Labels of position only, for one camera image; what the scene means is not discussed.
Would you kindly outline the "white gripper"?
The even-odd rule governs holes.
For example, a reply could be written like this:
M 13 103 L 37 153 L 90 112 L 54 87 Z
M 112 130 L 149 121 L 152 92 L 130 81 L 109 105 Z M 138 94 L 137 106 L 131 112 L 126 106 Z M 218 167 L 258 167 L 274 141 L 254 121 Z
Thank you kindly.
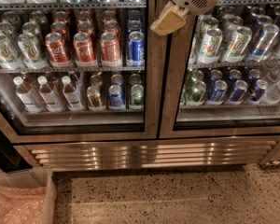
M 157 35 L 169 35 L 186 24 L 188 10 L 191 14 L 201 15 L 214 7 L 220 0 L 173 0 L 163 8 L 160 16 L 150 25 Z

